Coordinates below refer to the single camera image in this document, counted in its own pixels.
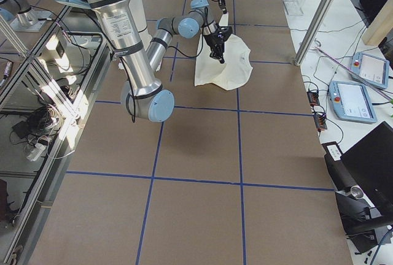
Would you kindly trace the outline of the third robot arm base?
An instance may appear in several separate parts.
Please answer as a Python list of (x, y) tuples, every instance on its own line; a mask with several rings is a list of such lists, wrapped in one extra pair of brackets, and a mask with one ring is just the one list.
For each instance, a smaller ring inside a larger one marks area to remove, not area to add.
[(1, 0), (1, 16), (16, 32), (38, 33), (51, 11), (36, 11), (27, 0)]

